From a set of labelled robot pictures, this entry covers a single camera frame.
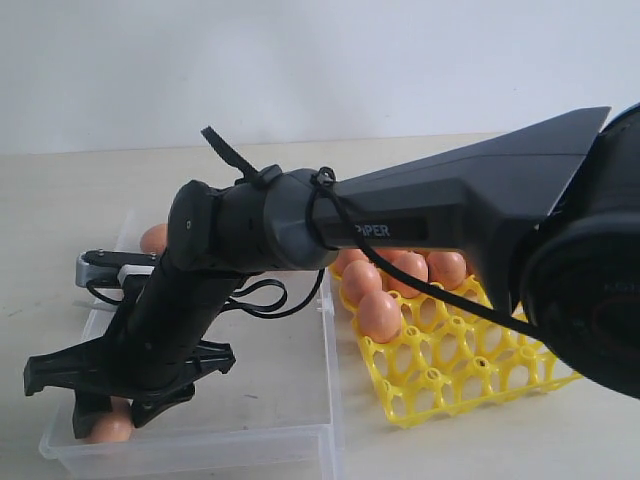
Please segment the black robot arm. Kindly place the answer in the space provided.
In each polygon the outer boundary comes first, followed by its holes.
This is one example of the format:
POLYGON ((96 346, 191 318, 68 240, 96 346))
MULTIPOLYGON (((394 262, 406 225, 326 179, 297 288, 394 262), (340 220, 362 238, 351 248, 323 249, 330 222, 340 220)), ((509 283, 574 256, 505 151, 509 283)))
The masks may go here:
POLYGON ((144 426, 234 364, 204 336, 270 271, 323 272, 358 248, 390 276, 541 341, 590 380, 639 394, 639 110, 578 109, 509 134, 347 180, 330 168, 256 169, 211 128, 241 176, 177 192, 160 254, 89 250, 85 289, 123 298, 106 332, 29 358, 26 395, 75 395, 86 437, 113 397, 144 426))

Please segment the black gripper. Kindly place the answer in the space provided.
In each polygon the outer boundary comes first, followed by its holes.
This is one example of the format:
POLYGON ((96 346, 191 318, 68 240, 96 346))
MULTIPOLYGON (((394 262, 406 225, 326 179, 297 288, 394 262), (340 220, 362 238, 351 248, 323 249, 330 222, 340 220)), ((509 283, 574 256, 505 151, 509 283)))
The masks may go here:
POLYGON ((74 390, 76 439, 87 438, 112 411, 110 396, 133 399, 133 425, 144 427, 189 402, 193 382, 216 371, 227 373, 234 365, 229 344, 203 336, 235 288, 231 272, 187 272, 162 261, 141 293, 127 291, 101 337, 29 358, 24 392, 74 390))

